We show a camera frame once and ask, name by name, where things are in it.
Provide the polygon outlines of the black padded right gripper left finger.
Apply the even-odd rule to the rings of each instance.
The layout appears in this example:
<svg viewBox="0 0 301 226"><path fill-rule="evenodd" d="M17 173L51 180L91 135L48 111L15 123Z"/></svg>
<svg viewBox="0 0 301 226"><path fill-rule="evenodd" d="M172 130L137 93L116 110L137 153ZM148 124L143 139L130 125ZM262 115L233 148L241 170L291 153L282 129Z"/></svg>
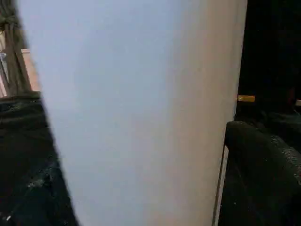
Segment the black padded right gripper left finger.
<svg viewBox="0 0 301 226"><path fill-rule="evenodd" d="M77 226L56 152L0 154L2 226Z"/></svg>

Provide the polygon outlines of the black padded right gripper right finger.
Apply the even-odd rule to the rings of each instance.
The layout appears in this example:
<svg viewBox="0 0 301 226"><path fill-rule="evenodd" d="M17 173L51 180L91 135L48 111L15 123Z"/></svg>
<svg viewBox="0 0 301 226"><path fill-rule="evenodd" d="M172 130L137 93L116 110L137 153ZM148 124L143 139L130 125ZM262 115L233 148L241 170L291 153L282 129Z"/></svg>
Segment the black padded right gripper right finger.
<svg viewBox="0 0 301 226"><path fill-rule="evenodd" d="M225 132L228 164L218 224L298 226L301 155L280 137L242 121Z"/></svg>

